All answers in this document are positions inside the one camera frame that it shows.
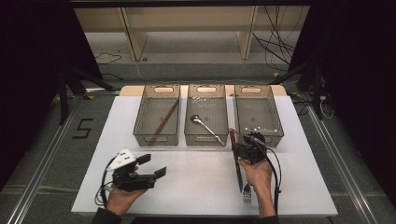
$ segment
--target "fork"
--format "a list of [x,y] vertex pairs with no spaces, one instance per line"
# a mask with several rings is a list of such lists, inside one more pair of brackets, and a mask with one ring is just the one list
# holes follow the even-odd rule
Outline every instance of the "fork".
[[250,183],[248,181],[244,186],[244,190],[242,191],[242,198],[244,199],[244,203],[250,203],[251,189],[250,189]]

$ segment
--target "sleeve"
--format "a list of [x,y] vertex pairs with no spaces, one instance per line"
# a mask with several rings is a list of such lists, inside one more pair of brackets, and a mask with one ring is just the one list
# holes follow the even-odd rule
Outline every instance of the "sleeve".
[[103,209],[98,208],[95,216],[93,217],[92,224],[120,224],[122,218],[116,214]]
[[279,218],[277,216],[273,217],[262,217],[254,220],[254,224],[279,224]]

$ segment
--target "gray floor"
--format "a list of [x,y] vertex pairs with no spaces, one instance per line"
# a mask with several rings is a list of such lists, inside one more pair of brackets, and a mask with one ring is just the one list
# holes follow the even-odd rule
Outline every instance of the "gray floor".
[[[260,37],[268,36],[267,33],[258,33],[258,35]],[[234,33],[150,34],[142,55],[142,59],[146,60],[137,63],[132,61],[123,34],[87,34],[87,37],[95,55],[108,52],[122,56],[114,63],[100,65],[104,74],[109,73],[123,78],[120,80],[117,77],[105,75],[105,81],[116,87],[151,84],[153,83],[151,80],[181,84],[198,81],[210,83],[218,81],[230,84],[246,83],[247,81],[267,83],[274,79],[273,73],[276,72],[264,62],[263,50],[255,41],[253,41],[249,59],[241,60]],[[298,34],[293,35],[288,41],[293,44],[297,37]],[[114,57],[101,57],[97,61],[107,63],[111,59]],[[267,59],[267,62],[270,62],[271,55],[268,55]],[[280,68],[287,69],[285,64],[281,64],[275,59],[273,59],[273,63]],[[284,85],[285,89],[296,91],[296,80],[298,80],[298,76],[288,80]],[[96,88],[90,82],[84,82],[84,84],[87,88]],[[93,97],[85,97],[78,104],[66,130],[64,140],[60,144],[22,223],[91,222],[91,217],[73,214],[70,209],[116,95],[110,93],[88,95],[93,95]],[[70,103],[76,104],[77,100],[70,99]],[[295,105],[295,107],[296,113],[298,113],[304,106]],[[324,109],[331,111],[331,108],[327,106]],[[332,221],[334,223],[363,223],[311,116],[306,114],[299,118],[319,170],[339,211],[339,215]],[[74,139],[73,136],[82,136],[85,133],[77,130],[82,119],[92,119],[84,122],[86,125],[84,127],[89,127],[92,130],[88,138]],[[0,193],[0,223],[6,223],[14,205],[29,184],[36,167],[59,128],[59,120],[60,104],[57,99],[54,99],[36,140]],[[346,161],[349,171],[373,209],[378,223],[395,223],[395,208],[378,186],[364,160],[357,156],[356,148],[341,121],[334,116],[332,119],[325,119],[324,124]],[[127,217],[123,223],[128,223],[130,220],[131,218]],[[281,223],[331,222],[329,219],[321,217],[282,217]]]

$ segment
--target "human hand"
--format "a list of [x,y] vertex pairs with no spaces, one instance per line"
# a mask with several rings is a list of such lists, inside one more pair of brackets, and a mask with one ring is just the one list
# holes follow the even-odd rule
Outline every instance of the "human hand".
[[111,185],[111,188],[113,190],[111,190],[108,196],[106,209],[120,217],[125,215],[126,211],[128,211],[129,207],[131,207],[139,196],[148,191],[147,189],[139,189],[128,192],[117,189],[114,184]]
[[276,212],[271,197],[272,169],[268,161],[249,164],[243,159],[238,160],[247,175],[247,181],[253,186],[259,201],[260,217],[275,216]]

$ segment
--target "spoon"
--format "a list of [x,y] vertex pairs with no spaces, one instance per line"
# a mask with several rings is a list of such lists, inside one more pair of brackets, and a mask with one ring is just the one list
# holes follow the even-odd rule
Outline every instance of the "spoon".
[[200,123],[200,124],[202,124],[210,133],[212,133],[212,134],[219,140],[219,142],[220,142],[223,146],[225,146],[225,144],[220,140],[220,138],[219,138],[215,133],[213,133],[212,130],[210,130],[210,129],[201,121],[201,118],[199,117],[199,115],[192,115],[190,119],[191,119],[193,122],[195,122],[195,123]]

